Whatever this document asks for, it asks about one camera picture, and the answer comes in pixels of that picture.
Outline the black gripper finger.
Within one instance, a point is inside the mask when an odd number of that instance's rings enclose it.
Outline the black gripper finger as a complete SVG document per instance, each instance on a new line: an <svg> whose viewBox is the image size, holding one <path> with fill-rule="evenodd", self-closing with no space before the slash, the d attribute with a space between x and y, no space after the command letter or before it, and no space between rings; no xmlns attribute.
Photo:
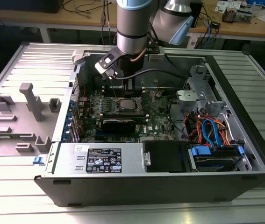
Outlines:
<svg viewBox="0 0 265 224"><path fill-rule="evenodd" d="M124 81L124 97L131 98L135 90L135 79L127 79Z"/></svg>

